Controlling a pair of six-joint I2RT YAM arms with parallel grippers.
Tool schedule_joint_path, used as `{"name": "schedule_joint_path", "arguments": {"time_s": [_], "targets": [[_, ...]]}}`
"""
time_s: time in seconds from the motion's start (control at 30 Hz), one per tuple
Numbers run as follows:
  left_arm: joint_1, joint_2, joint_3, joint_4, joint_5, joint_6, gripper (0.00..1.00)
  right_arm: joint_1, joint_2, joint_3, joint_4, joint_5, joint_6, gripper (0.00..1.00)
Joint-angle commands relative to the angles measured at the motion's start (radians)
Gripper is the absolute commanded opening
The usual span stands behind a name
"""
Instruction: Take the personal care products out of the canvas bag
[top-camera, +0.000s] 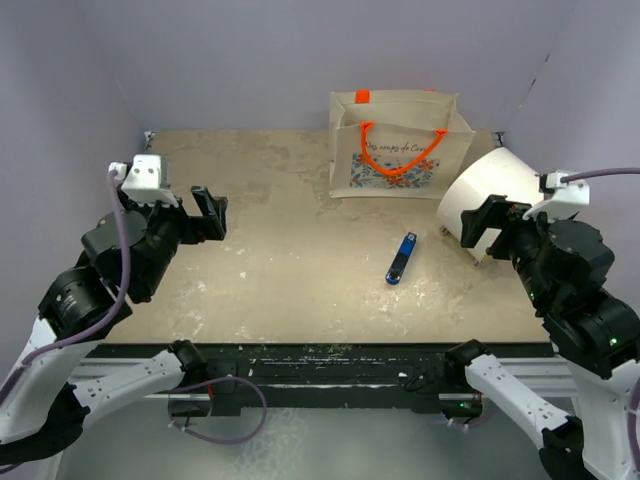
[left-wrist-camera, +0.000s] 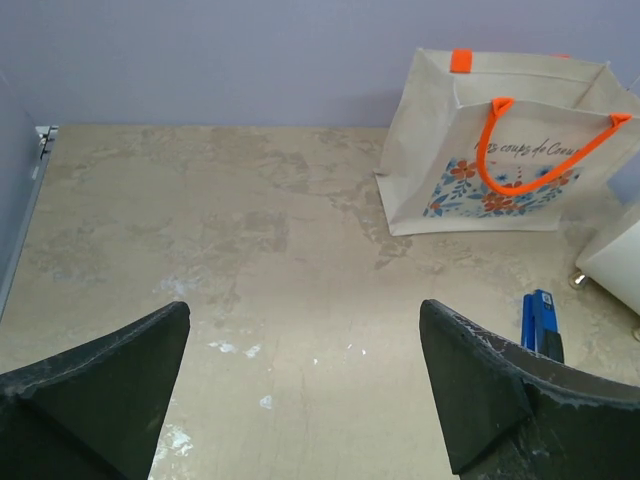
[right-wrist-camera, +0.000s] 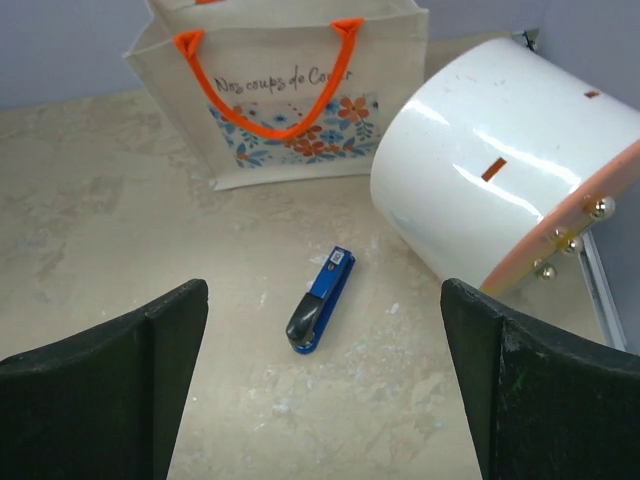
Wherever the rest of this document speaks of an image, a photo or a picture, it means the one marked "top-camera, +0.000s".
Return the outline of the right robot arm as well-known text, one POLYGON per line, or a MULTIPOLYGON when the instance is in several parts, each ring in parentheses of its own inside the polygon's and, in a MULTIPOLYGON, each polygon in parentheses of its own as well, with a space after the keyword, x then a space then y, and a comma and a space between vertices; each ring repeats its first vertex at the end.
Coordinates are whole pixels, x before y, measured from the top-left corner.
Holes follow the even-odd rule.
POLYGON ((471 248, 488 229, 487 253, 508 260, 572 375, 579 412, 554 407, 507 373, 477 340, 445 355, 444 377, 456 391, 487 396, 527 434, 552 479, 639 476, 639 317, 603 285, 615 256, 600 232, 574 217, 535 218, 529 205, 490 195, 461 214, 460 244, 471 248))

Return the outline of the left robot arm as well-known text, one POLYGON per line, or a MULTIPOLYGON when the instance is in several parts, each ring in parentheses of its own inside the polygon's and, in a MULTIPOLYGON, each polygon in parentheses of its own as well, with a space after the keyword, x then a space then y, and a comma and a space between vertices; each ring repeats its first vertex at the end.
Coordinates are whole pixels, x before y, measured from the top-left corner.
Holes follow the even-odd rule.
POLYGON ((149 394, 202 387, 207 363, 189 340, 105 380, 73 383, 79 363, 115 325, 147 303, 179 246, 221 241, 228 200, 194 186, 201 213, 182 204, 141 206, 116 187, 113 210, 82 237, 77 263, 50 285, 31 336, 1 386, 1 470, 52 457, 102 417, 149 394))

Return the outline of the canvas tote bag orange handles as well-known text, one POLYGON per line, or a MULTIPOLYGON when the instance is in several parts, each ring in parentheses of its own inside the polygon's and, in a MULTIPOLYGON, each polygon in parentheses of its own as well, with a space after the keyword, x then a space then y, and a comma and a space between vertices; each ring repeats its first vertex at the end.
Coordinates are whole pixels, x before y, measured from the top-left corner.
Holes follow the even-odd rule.
POLYGON ((434 90, 333 92, 329 196, 440 200, 475 131, 455 94, 434 90))

